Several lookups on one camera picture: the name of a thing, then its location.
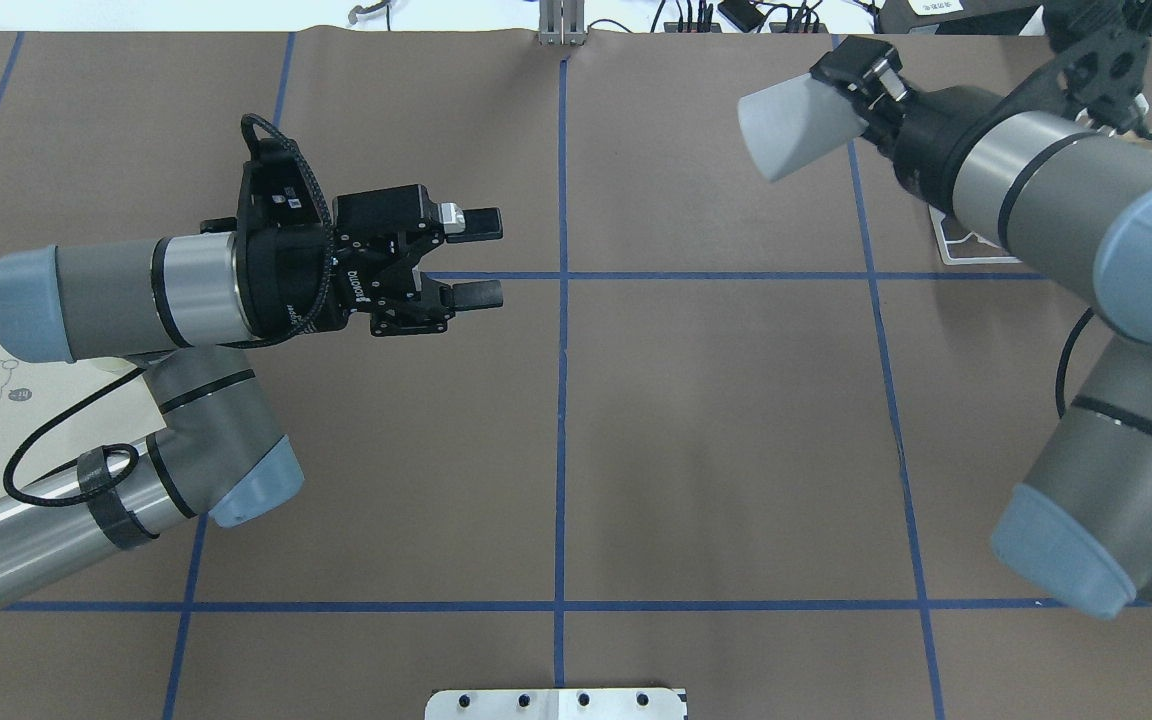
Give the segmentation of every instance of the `white tray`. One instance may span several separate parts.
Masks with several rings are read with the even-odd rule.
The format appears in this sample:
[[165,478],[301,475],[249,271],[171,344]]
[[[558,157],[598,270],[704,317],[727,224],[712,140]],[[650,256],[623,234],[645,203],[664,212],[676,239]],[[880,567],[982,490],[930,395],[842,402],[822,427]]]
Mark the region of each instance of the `white tray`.
[[[0,497],[5,495],[3,467],[29,433],[129,369],[121,359],[22,363],[0,346]],[[137,379],[40,439],[20,462],[17,486],[93,447],[132,442],[158,429],[162,429],[162,416]]]

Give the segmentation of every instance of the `white sticker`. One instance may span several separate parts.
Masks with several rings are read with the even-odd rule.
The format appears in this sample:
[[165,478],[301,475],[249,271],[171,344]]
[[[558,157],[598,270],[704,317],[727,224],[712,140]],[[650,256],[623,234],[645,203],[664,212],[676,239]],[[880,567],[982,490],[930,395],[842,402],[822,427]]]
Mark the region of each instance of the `white sticker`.
[[943,15],[963,10],[963,0],[909,0],[909,6],[918,15]]

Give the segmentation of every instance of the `label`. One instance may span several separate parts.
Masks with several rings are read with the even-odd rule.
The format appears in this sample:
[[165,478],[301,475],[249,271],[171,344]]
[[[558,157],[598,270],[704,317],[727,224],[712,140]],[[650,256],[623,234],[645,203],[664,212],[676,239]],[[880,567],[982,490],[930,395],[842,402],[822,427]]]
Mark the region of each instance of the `label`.
[[943,15],[963,10],[963,0],[909,0],[916,15]]

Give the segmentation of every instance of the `power adapter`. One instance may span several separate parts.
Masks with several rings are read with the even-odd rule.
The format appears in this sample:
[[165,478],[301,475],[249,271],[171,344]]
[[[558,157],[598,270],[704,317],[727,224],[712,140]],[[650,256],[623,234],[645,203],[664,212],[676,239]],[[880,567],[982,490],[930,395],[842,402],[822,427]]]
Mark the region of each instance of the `power adapter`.
[[749,0],[723,0],[718,5],[718,12],[741,32],[753,32],[767,18],[767,15]]

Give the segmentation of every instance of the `robotic arm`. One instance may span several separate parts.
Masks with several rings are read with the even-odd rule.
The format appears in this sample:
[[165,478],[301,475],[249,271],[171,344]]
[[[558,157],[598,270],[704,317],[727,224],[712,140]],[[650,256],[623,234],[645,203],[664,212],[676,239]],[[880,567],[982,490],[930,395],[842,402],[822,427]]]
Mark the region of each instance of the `robotic arm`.
[[[1111,15],[1051,33],[1056,58],[1007,97],[922,91],[886,41],[849,37],[806,76],[740,101],[764,176],[864,137],[905,190],[1116,331],[992,537],[1011,569],[1102,619],[1152,602],[1152,152],[1108,136],[1149,136],[1149,38],[1132,28]],[[1083,109],[1098,128],[1073,122]]]
[[[260,127],[270,137],[256,138]],[[500,283],[420,273],[445,243],[502,237],[498,209],[435,204],[424,185],[335,199],[332,222],[296,142],[256,115],[242,135],[238,213],[200,233],[46,247],[0,260],[0,343],[23,361],[122,356],[137,366],[28,439],[0,500],[0,606],[210,511],[221,526],[303,483],[243,350],[371,314],[374,336],[442,333],[502,305]],[[25,488],[14,467],[47,429],[143,374],[166,429],[97,447]]]

